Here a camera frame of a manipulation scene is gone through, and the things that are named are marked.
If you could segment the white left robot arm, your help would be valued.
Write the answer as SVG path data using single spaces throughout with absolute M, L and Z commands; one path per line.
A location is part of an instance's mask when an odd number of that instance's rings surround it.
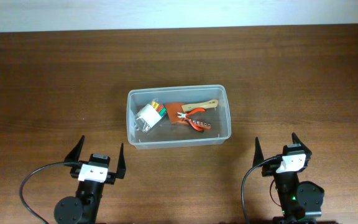
M 57 223 L 95 223 L 104 186 L 115 184 L 126 174 L 123 145 L 120 147 L 117 169 L 110 172 L 109 156 L 91 154 L 87 161 L 80 160 L 84 141 L 85 137 L 82 136 L 64 160 L 65 165 L 71 168 L 71 177 L 78 180 L 78 188 L 74 196 L 65 197 L 56 204 L 53 215 Z

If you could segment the red scraper with wooden handle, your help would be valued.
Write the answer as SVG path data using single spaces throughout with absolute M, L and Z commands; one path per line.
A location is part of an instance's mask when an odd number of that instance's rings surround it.
M 165 108 L 167 109 L 167 114 L 171 123 L 185 124 L 186 122 L 182 118 L 178 118 L 178 112 L 187 113 L 197 108 L 202 108 L 202 109 L 216 108 L 218 106 L 218 103 L 219 103 L 218 100 L 209 100 L 201 103 L 189 103 L 189 104 L 175 102 L 175 103 L 166 103 Z

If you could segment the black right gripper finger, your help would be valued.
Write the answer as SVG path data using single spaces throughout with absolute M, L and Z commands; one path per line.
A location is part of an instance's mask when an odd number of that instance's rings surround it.
M 307 148 L 307 146 L 299 139 L 299 137 L 295 133 L 291 134 L 291 138 L 292 138 L 293 144 L 300 145 L 300 147 L 302 148 L 302 150 L 304 151 L 304 153 L 306 155 L 305 161 L 308 162 L 312 156 L 311 150 L 309 148 Z
M 253 158 L 253 167 L 262 167 L 264 163 L 264 155 L 262 152 L 262 148 L 260 146 L 260 141 L 258 137 L 255 138 L 255 151 L 254 151 L 254 158 Z

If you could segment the orange socket rail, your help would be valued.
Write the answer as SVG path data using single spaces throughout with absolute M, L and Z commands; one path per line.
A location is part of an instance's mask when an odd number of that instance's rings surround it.
M 211 124 L 194 119 L 181 119 L 180 123 L 189 125 L 193 130 L 203 132 L 204 130 L 211 129 Z

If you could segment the red handled pliers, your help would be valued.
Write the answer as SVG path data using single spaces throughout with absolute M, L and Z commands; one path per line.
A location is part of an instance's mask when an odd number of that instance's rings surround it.
M 205 113 L 206 110 L 203 108 L 195 108 L 188 112 L 177 112 L 177 117 L 181 119 L 181 121 L 188 124 L 194 131 L 197 131 L 199 133 L 204 132 L 204 125 L 201 123 L 201 121 L 198 121 L 196 116 L 201 113 Z

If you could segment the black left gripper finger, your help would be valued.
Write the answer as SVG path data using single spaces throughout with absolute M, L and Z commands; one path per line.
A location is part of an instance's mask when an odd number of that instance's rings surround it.
M 126 162 L 124 158 L 124 144 L 121 144 L 119 158 L 117 162 L 116 178 L 123 179 L 126 174 Z
M 78 162 L 81 154 L 81 150 L 85 141 L 85 136 L 82 135 L 76 146 L 67 154 L 64 162 Z

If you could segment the clear case of coloured bits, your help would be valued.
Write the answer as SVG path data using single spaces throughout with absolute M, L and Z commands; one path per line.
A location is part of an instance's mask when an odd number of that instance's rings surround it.
M 143 133 L 149 132 L 167 114 L 164 104 L 154 99 L 148 102 L 135 115 L 135 129 Z

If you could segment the clear plastic container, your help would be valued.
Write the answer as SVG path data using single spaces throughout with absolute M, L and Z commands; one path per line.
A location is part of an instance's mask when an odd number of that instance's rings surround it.
M 166 103 L 201 103 L 218 100 L 216 108 L 207 109 L 195 119 L 211 124 L 203 133 L 194 131 L 189 125 L 162 118 L 149 132 L 135 129 L 135 115 L 152 100 Z M 222 85 L 174 86 L 138 89 L 127 97 L 127 138 L 136 149 L 158 149 L 168 147 L 190 147 L 222 144 L 231 137 L 231 115 L 226 89 Z

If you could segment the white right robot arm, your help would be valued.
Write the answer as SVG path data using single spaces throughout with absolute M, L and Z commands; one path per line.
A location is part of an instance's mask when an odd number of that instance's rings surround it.
M 268 159 L 256 139 L 253 166 L 262 169 L 262 177 L 273 177 L 282 209 L 282 216 L 273 217 L 273 223 L 316 223 L 322 215 L 324 189 L 310 181 L 299 181 L 298 174 L 307 168 L 312 152 L 295 133 L 291 138 L 292 143 L 285 145 L 281 154 Z

